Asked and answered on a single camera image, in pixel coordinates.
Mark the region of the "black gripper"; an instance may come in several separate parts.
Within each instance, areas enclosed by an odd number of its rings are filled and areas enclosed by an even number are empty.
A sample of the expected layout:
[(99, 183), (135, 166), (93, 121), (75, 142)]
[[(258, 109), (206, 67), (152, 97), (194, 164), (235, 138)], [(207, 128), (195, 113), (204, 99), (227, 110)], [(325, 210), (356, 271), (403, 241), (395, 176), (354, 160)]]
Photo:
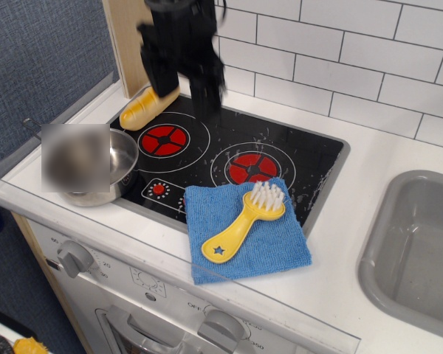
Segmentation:
[(221, 110), (225, 91), (224, 64), (213, 48), (217, 32), (213, 1), (146, 1), (152, 24), (140, 24), (141, 59), (159, 97), (179, 88), (177, 72), (189, 79), (195, 115)]

